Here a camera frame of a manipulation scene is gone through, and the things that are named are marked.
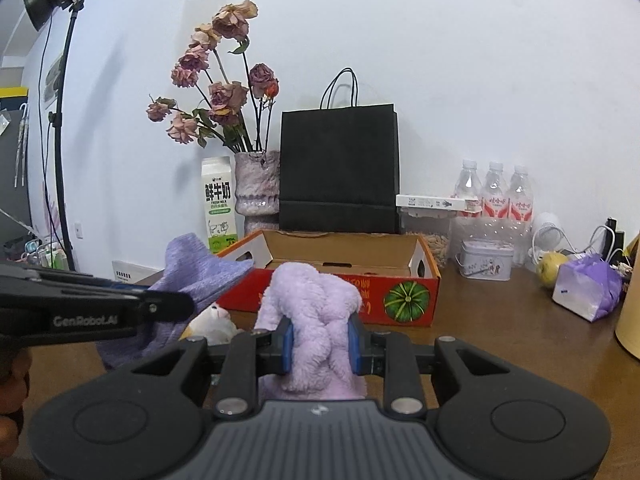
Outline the purple fluffy slipper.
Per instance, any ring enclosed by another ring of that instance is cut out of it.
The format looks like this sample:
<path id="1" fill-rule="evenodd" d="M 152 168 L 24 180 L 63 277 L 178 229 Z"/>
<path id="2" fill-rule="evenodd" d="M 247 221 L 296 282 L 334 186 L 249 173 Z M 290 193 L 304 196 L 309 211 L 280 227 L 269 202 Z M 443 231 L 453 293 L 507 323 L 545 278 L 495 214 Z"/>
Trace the purple fluffy slipper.
<path id="1" fill-rule="evenodd" d="M 256 330 L 275 330 L 282 318 L 293 325 L 292 368 L 285 376 L 259 379 L 262 400 L 361 400 L 366 381 L 352 372 L 348 320 L 362 305 L 353 284 L 301 262 L 273 272 L 257 313 Z"/>

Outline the purple linen drawstring pouch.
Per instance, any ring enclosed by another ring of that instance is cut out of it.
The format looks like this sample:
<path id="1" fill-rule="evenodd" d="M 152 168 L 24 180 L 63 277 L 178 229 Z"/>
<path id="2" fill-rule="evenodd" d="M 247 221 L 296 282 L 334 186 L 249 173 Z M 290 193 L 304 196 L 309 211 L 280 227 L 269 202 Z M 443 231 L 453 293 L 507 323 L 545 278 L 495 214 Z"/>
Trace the purple linen drawstring pouch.
<path id="1" fill-rule="evenodd" d="M 234 261 L 213 255 L 193 233 L 174 238 L 166 248 L 163 275 L 150 289 L 190 296 L 193 313 L 186 321 L 145 325 L 130 338 L 98 341 L 96 350 L 105 369 L 114 370 L 173 344 L 194 316 L 242 281 L 253 268 L 252 260 Z"/>

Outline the yellow white plush toy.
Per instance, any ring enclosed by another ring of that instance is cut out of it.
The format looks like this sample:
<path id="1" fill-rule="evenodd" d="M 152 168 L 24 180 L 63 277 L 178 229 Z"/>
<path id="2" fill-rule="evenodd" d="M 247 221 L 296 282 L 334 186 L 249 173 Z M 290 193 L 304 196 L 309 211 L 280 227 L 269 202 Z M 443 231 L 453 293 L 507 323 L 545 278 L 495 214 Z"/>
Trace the yellow white plush toy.
<path id="1" fill-rule="evenodd" d="M 228 344 L 240 332 L 230 313 L 214 302 L 198 314 L 181 334 L 181 339 L 203 337 L 210 346 Z"/>

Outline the red cardboard box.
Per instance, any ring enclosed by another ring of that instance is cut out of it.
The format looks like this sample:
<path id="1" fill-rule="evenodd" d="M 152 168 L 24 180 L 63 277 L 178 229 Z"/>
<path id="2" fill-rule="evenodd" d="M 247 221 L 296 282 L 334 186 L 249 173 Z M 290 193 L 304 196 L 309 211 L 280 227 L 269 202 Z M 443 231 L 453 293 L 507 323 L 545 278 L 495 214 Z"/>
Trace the red cardboard box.
<path id="1" fill-rule="evenodd" d="M 299 262 L 354 285 L 362 299 L 363 322 L 428 327 L 434 320 L 440 272 L 420 234 L 259 231 L 219 255 L 254 263 L 217 300 L 229 311 L 255 313 L 277 267 Z"/>

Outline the clear plastic food container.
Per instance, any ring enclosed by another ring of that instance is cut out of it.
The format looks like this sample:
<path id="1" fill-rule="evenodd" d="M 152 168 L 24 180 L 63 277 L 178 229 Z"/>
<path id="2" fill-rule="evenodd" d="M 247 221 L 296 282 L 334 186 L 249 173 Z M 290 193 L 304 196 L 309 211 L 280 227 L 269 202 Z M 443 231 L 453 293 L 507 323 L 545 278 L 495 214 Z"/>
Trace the clear plastic food container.
<path id="1" fill-rule="evenodd" d="M 401 209 L 400 227 L 407 234 L 420 234 L 430 248 L 439 270 L 445 269 L 449 259 L 451 221 L 448 211 Z"/>

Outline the white tin box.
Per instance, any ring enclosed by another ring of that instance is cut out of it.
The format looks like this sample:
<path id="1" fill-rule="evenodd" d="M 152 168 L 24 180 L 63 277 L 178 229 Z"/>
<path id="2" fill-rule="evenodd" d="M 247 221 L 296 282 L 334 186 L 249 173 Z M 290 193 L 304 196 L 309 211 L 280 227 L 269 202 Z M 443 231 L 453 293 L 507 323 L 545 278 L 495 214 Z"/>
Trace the white tin box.
<path id="1" fill-rule="evenodd" d="M 464 240 L 456 255 L 459 272 L 477 281 L 506 282 L 511 278 L 514 248 L 492 240 Z"/>

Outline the white flat long box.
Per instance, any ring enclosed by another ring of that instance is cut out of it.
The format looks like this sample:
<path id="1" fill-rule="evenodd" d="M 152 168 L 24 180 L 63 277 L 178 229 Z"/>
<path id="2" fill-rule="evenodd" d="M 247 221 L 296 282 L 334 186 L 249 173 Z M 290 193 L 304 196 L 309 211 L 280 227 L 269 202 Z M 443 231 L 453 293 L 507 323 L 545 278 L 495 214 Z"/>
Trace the white flat long box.
<path id="1" fill-rule="evenodd" d="M 400 208 L 435 209 L 475 214 L 480 211 L 480 200 L 477 197 L 465 198 L 397 194 L 396 206 Z"/>

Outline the white green milk carton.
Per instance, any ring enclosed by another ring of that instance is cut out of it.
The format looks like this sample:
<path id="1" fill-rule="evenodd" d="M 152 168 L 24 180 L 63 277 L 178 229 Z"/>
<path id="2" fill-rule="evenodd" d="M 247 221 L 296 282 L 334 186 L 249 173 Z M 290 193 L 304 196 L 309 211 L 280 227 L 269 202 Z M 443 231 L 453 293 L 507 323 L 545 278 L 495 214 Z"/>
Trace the white green milk carton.
<path id="1" fill-rule="evenodd" d="M 238 240 L 230 157 L 204 159 L 201 181 L 207 245 L 212 254 L 218 254 Z"/>

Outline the black paper bag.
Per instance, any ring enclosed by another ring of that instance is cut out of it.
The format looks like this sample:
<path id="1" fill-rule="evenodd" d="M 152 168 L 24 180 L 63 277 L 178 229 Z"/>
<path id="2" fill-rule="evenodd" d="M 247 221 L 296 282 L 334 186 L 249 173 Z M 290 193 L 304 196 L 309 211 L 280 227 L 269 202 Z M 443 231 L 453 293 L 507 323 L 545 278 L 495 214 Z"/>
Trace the black paper bag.
<path id="1" fill-rule="evenodd" d="M 349 106 L 330 107 L 338 80 L 314 110 L 281 118 L 279 224 L 288 232 L 397 234 L 399 141 L 392 104 L 360 106 L 352 76 Z"/>

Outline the water bottle left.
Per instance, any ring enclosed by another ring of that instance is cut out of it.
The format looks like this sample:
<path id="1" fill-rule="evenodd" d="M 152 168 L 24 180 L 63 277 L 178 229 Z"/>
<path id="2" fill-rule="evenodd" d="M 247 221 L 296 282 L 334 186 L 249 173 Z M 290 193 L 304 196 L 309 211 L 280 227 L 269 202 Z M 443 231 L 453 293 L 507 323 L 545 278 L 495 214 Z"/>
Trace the water bottle left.
<path id="1" fill-rule="evenodd" d="M 465 159 L 458 180 L 454 185 L 454 197 L 467 200 L 471 205 L 460 211 L 459 216 L 477 218 L 482 215 L 482 182 L 477 174 L 477 162 Z"/>

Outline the water bottle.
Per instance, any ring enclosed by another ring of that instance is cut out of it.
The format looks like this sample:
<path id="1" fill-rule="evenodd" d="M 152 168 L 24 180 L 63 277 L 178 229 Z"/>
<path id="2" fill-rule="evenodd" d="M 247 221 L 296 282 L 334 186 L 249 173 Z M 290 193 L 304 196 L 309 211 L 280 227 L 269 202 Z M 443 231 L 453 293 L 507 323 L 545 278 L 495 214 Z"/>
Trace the water bottle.
<path id="1" fill-rule="evenodd" d="M 480 191 L 482 214 L 485 217 L 504 219 L 509 215 L 508 187 L 503 177 L 503 164 L 491 162 Z"/>
<path id="2" fill-rule="evenodd" d="M 465 159 L 458 180 L 454 185 L 454 197 L 467 200 L 471 205 L 460 211 L 459 216 L 477 218 L 482 215 L 482 182 L 477 174 L 477 162 Z"/>
<path id="3" fill-rule="evenodd" d="M 514 167 L 506 196 L 509 200 L 508 217 L 519 222 L 531 222 L 534 213 L 534 196 L 526 167 Z"/>

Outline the green yellow pear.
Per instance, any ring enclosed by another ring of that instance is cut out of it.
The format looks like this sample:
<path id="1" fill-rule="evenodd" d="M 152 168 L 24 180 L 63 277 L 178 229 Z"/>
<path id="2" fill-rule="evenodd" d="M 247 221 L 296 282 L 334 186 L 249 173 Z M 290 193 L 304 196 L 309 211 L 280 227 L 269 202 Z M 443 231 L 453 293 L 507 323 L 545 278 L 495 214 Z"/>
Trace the green yellow pear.
<path id="1" fill-rule="evenodd" d="M 569 262 L 567 255 L 560 252 L 546 252 L 536 265 L 536 275 L 544 288 L 552 289 L 558 279 L 560 266 Z"/>

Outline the water bottle middle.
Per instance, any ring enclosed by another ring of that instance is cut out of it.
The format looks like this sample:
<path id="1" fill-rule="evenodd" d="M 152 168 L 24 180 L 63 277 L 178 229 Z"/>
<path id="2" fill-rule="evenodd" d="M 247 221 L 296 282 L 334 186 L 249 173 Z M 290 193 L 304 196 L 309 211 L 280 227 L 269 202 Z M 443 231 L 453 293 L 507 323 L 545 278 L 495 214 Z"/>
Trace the water bottle middle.
<path id="1" fill-rule="evenodd" d="M 509 215 L 508 187 L 503 177 L 503 164 L 491 162 L 480 191 L 482 214 L 485 217 L 504 219 Z"/>

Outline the water bottle right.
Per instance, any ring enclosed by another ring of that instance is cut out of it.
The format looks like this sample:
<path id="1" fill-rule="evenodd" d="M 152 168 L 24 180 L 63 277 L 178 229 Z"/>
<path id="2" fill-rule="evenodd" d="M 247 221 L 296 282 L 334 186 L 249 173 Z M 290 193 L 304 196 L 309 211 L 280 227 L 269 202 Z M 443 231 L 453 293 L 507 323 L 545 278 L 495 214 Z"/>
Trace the water bottle right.
<path id="1" fill-rule="evenodd" d="M 514 167 L 506 196 L 509 200 L 508 217 L 519 222 L 531 222 L 534 213 L 534 196 L 526 167 Z"/>

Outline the purple tissue pack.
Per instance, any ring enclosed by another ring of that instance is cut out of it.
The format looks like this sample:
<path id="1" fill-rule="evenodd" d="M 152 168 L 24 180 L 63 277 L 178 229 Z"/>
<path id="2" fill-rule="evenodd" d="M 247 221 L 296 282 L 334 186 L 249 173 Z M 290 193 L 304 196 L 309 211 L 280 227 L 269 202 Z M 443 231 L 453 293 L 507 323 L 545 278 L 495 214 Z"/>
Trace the purple tissue pack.
<path id="1" fill-rule="evenodd" d="M 623 289 L 623 278 L 598 255 L 562 263 L 552 300 L 588 322 L 611 314 Z"/>

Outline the dried pink roses bouquet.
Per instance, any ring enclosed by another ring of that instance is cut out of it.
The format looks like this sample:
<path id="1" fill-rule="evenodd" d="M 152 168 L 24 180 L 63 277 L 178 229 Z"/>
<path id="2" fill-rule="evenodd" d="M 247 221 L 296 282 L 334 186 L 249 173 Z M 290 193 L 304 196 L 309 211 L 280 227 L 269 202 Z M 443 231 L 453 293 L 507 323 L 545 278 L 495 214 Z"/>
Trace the dried pink roses bouquet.
<path id="1" fill-rule="evenodd" d="M 170 80 L 176 88 L 198 92 L 198 104 L 187 108 L 168 96 L 154 96 L 145 109 L 150 122 L 168 123 L 171 140 L 205 148 L 217 139 L 234 154 L 268 148 L 280 81 L 267 64 L 248 64 L 250 21 L 257 17 L 257 4 L 243 0 L 225 4 L 194 27 Z"/>

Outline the beige thermos jug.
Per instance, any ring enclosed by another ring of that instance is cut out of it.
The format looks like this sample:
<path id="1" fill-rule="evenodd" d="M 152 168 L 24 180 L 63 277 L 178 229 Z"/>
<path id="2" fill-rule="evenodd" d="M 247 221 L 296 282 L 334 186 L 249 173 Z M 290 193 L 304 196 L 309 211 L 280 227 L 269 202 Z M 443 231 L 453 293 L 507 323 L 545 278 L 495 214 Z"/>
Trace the beige thermos jug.
<path id="1" fill-rule="evenodd" d="M 625 300 L 615 327 L 615 338 L 620 346 L 636 360 L 640 359 L 640 270 L 639 237 L 630 245 L 632 270 Z"/>

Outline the white booklet by wall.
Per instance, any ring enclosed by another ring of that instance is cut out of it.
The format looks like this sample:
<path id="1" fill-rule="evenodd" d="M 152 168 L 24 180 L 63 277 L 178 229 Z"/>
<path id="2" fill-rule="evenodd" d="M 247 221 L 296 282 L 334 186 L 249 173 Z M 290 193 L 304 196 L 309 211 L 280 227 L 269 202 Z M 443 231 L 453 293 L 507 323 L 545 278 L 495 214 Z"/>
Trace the white booklet by wall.
<path id="1" fill-rule="evenodd" d="M 127 284 L 143 282 L 160 273 L 160 269 L 152 268 L 152 266 L 140 266 L 140 264 L 122 260 L 113 260 L 112 269 L 114 279 Z"/>

